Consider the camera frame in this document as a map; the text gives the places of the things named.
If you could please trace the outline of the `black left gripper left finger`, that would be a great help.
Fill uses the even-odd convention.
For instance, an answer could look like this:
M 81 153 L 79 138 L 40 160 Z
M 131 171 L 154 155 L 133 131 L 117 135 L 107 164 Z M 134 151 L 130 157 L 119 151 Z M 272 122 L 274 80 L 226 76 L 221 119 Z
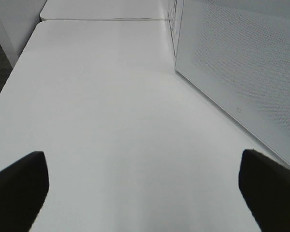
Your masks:
M 0 232 L 28 232 L 49 191 L 45 154 L 34 151 L 0 171 Z

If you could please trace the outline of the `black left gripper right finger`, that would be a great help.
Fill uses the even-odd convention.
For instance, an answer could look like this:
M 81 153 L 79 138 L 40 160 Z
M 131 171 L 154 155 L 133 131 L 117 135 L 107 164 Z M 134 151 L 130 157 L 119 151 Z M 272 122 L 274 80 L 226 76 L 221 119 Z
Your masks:
M 290 170 L 262 153 L 242 153 L 238 186 L 263 232 L 290 232 Z

